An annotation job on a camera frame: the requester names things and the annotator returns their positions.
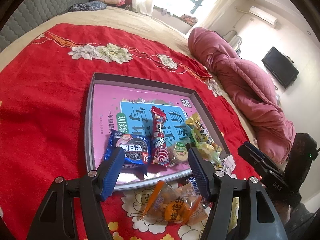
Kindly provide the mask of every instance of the ceiling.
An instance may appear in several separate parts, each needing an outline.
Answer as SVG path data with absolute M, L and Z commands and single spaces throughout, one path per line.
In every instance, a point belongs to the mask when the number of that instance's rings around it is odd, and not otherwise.
M 290 0 L 252 0 L 254 3 L 272 11 L 286 20 L 290 21 L 297 28 L 302 30 L 306 35 L 309 35 L 314 43 L 320 47 L 316 35 L 312 31 L 310 25 L 305 20 L 300 11 Z

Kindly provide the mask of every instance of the air conditioner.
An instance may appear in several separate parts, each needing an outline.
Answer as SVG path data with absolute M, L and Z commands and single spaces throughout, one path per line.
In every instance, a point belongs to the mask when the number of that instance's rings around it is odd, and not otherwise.
M 278 22 L 278 19 L 271 14 L 268 14 L 267 12 L 252 6 L 249 10 L 250 13 L 254 14 L 255 16 L 261 18 L 262 20 L 270 23 L 274 28 L 276 27 L 276 23 Z

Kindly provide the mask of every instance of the red candy wrapper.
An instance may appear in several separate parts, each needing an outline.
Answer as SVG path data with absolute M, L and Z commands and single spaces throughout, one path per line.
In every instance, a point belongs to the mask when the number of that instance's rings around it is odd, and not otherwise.
M 151 113 L 153 117 L 152 163 L 167 166 L 169 164 L 169 154 L 165 143 L 164 132 L 162 130 L 167 117 L 161 109 L 155 106 L 151 108 Z

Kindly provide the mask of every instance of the pink quilt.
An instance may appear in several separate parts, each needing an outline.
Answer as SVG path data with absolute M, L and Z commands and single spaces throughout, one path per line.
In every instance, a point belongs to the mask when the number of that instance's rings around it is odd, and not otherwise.
M 259 148 L 276 163 L 286 160 L 295 137 L 276 103 L 275 86 L 270 76 L 255 63 L 240 59 L 217 33 L 195 28 L 188 39 L 192 55 L 219 79 L 236 107 L 256 131 Z

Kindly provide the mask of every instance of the red and white swirl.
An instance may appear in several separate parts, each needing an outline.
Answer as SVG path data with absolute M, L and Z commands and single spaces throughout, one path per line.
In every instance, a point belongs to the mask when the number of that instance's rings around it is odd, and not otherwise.
M 158 163 L 168 163 L 169 162 L 169 154 L 166 148 L 158 148 L 155 154 Z

